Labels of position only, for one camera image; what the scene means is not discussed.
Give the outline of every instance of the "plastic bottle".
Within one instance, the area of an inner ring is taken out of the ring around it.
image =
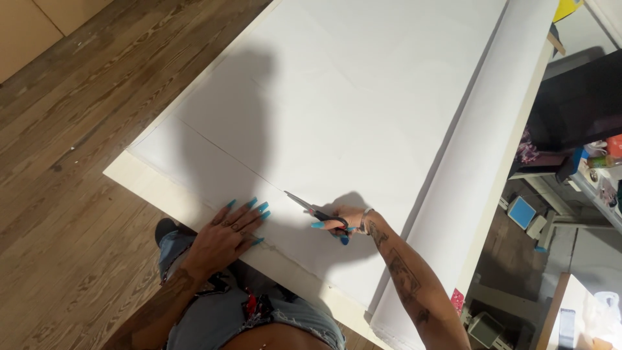
[[[618,165],[622,165],[622,158],[614,158],[610,154],[587,159],[587,166],[590,168],[612,168]]]

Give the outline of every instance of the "white paper roll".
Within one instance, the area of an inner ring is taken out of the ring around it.
[[[453,293],[558,0],[510,0],[406,242]],[[424,350],[389,283],[371,319],[395,350]]]

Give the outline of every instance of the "bangle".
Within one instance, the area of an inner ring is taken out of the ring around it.
[[[365,211],[363,212],[363,216],[361,217],[361,226],[359,227],[359,229],[361,231],[363,231],[366,235],[370,235],[369,232],[367,232],[367,229],[365,227],[365,218],[367,217],[367,214],[369,214],[370,210],[374,210],[372,208],[367,208],[365,209]]]

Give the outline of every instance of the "yellow object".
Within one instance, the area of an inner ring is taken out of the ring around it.
[[[581,5],[583,5],[583,0],[559,0],[559,7],[557,7],[557,12],[553,17],[553,23],[575,12]]]

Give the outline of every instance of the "black shoe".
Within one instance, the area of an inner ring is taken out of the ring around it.
[[[160,247],[160,241],[162,241],[164,236],[177,230],[177,225],[172,219],[165,217],[160,220],[155,227],[155,244]]]

